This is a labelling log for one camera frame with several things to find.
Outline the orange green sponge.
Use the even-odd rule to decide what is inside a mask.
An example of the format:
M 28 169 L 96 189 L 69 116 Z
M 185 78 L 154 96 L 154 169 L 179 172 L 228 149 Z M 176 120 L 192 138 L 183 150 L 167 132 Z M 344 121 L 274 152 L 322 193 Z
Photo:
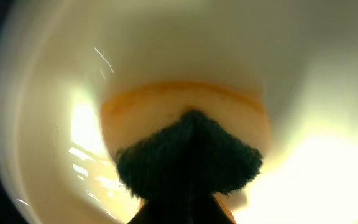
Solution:
M 234 223 L 217 198 L 259 174 L 270 124 L 260 99 L 200 82 L 162 82 L 101 105 L 104 144 L 142 199 L 132 224 Z

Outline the yellow plate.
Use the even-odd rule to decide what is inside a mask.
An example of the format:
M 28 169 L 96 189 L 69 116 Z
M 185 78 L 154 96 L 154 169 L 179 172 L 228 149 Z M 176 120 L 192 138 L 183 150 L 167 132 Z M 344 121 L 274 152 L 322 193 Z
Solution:
M 260 175 L 238 223 L 358 223 L 358 1 L 17 1 L 0 34 L 0 178 L 29 223 L 126 223 L 139 201 L 103 101 L 162 80 L 260 98 Z

